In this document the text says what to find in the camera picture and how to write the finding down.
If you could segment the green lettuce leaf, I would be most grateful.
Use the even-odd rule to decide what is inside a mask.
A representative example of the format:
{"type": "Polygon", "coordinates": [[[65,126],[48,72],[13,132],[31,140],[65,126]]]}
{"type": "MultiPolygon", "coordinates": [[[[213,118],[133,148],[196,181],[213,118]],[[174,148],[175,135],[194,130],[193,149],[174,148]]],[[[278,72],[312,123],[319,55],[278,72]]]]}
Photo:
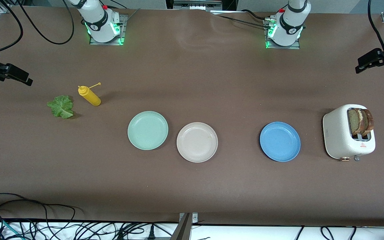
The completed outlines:
{"type": "Polygon", "coordinates": [[[68,119],[74,116],[74,112],[72,110],[73,102],[67,95],[55,97],[52,101],[47,102],[47,106],[51,108],[51,113],[54,117],[68,119]]]}

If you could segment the brown toast bread slice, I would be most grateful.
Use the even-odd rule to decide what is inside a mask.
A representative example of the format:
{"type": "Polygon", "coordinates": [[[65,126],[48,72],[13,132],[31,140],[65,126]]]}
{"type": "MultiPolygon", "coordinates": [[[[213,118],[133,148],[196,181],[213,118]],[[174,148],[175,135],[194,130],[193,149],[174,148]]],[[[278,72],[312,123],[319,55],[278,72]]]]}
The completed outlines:
{"type": "Polygon", "coordinates": [[[352,136],[360,134],[364,129],[364,117],[360,108],[351,108],[347,111],[350,132],[352,136]]]}
{"type": "Polygon", "coordinates": [[[361,109],[364,120],[364,130],[361,131],[361,136],[364,138],[374,129],[374,119],[368,109],[361,109]]]}

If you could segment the yellow mustard squeeze bottle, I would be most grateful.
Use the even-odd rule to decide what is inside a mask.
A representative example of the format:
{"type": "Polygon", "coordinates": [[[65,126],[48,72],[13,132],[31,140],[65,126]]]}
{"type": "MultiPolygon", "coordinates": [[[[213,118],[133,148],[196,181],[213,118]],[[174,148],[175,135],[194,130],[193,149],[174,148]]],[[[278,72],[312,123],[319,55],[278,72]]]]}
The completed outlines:
{"type": "Polygon", "coordinates": [[[101,83],[97,83],[93,86],[78,86],[78,93],[82,96],[87,102],[89,102],[93,106],[99,106],[101,104],[101,99],[91,90],[91,88],[101,85],[101,83]]]}

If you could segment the blue round plate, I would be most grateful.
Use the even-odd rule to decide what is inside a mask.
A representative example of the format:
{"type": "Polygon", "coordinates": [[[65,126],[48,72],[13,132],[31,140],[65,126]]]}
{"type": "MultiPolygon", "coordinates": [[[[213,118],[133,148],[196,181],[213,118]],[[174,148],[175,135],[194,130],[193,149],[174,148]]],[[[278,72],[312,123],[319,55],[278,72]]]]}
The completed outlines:
{"type": "Polygon", "coordinates": [[[289,124],[279,121],[271,122],[262,128],[259,144],[265,155],[276,162],[293,160],[301,149],[297,131],[289,124]]]}

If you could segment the light green round plate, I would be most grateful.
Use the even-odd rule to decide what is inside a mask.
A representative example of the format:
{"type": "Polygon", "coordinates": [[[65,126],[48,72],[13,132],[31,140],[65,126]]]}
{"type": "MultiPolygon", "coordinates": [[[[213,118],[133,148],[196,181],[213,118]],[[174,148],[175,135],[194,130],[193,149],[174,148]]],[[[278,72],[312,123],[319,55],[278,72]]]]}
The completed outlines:
{"type": "Polygon", "coordinates": [[[155,111],[143,111],[134,116],[127,129],[130,143],[141,150],[153,150],[161,146],[169,134],[169,125],[163,115],[155,111]]]}

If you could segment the beige round plate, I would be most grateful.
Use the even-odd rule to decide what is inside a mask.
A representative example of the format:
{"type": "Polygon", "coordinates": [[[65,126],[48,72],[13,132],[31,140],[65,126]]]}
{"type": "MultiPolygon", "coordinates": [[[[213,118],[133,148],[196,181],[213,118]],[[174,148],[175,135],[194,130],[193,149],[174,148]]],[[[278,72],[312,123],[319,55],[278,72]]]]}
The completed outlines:
{"type": "Polygon", "coordinates": [[[179,154],[192,163],[206,162],[218,149],[218,136],[208,124],[193,122],[185,125],[177,135],[179,154]]]}

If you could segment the white two-slot toaster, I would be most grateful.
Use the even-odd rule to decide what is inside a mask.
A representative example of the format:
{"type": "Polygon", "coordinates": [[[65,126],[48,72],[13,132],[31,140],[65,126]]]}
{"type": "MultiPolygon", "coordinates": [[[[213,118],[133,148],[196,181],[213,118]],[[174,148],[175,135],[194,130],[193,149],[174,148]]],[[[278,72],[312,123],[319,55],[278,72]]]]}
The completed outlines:
{"type": "Polygon", "coordinates": [[[322,118],[326,152],[331,158],[342,162],[350,159],[360,161],[362,156],[375,150],[374,129],[364,138],[361,133],[351,135],[347,113],[351,108],[367,109],[363,105],[346,104],[325,114],[322,118]]]}

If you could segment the black equipment box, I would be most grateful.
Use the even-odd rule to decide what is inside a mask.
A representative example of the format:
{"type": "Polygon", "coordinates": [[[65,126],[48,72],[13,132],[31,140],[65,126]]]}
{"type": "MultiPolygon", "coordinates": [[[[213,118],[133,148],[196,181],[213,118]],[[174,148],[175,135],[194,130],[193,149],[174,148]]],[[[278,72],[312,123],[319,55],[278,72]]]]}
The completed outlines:
{"type": "Polygon", "coordinates": [[[164,0],[168,9],[235,11],[238,0],[164,0]]]}

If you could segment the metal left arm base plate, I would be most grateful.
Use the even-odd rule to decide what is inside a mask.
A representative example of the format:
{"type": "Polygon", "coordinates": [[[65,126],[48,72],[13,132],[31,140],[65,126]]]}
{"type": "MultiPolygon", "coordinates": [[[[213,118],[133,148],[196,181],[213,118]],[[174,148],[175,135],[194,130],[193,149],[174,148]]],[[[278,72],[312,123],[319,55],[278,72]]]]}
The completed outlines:
{"type": "Polygon", "coordinates": [[[274,18],[265,18],[263,23],[265,27],[265,47],[267,49],[300,49],[299,38],[303,30],[302,27],[298,31],[294,28],[291,29],[294,33],[290,34],[274,18]]]}

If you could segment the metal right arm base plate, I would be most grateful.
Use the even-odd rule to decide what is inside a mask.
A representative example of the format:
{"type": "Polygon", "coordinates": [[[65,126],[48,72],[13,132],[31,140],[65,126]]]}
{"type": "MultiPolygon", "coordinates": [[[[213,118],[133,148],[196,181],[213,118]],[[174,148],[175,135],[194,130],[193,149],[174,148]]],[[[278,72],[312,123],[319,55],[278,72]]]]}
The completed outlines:
{"type": "Polygon", "coordinates": [[[126,34],[126,28],[127,28],[127,20],[128,20],[128,14],[120,14],[119,15],[120,20],[119,23],[116,24],[115,29],[118,30],[118,35],[115,36],[114,39],[112,39],[109,42],[100,43],[95,41],[91,35],[89,35],[89,44],[90,45],[111,45],[111,46],[122,46],[125,42],[125,34],[126,34]]]}

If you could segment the aluminium profile post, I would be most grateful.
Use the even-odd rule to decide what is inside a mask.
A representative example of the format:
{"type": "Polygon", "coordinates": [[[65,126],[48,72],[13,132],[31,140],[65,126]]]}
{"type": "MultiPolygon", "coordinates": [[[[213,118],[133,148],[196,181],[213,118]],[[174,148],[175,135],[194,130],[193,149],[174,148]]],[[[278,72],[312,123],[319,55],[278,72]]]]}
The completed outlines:
{"type": "Polygon", "coordinates": [[[180,213],[179,223],[170,240],[190,240],[191,229],[198,222],[198,213],[180,213]]]}

